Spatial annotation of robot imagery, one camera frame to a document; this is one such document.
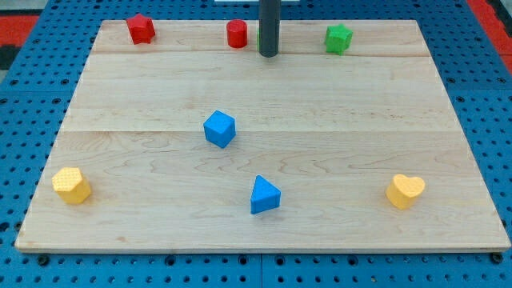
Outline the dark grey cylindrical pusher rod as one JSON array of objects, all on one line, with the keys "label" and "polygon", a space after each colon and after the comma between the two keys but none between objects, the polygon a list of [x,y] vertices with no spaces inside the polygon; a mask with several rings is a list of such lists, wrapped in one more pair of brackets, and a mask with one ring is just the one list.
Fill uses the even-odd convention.
[{"label": "dark grey cylindrical pusher rod", "polygon": [[278,54],[280,0],[260,0],[258,16],[258,52],[272,58]]}]

